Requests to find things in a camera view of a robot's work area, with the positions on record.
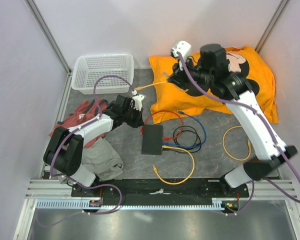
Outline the black network switch box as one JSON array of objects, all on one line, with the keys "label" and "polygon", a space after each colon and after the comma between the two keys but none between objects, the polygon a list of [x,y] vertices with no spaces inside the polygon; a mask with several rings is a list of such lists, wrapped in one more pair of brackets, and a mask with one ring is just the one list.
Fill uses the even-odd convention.
[{"label": "black network switch box", "polygon": [[162,155],[163,126],[147,124],[143,128],[142,155]]}]

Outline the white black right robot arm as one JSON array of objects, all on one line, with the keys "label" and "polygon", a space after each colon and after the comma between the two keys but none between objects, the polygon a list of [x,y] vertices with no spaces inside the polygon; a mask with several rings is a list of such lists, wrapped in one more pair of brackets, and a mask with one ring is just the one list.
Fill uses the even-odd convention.
[{"label": "white black right robot arm", "polygon": [[286,145],[270,126],[256,99],[258,84],[240,69],[247,62],[242,56],[226,51],[220,44],[206,44],[200,48],[197,64],[193,64],[191,47],[183,40],[171,47],[170,54],[178,62],[168,81],[185,91],[195,87],[206,97],[225,104],[254,148],[255,156],[226,173],[219,184],[220,193],[230,197],[237,187],[264,179],[298,151]]}]

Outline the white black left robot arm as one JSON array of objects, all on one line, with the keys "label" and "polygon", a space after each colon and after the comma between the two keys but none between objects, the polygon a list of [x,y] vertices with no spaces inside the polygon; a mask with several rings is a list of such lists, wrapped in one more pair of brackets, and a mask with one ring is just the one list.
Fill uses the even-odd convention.
[{"label": "white black left robot arm", "polygon": [[82,186],[89,197],[100,191],[99,178],[82,163],[84,146],[102,134],[106,134],[123,123],[132,128],[144,125],[143,94],[133,97],[117,96],[114,103],[92,119],[74,127],[57,127],[50,137],[43,161],[50,166],[51,177],[67,177]]}]

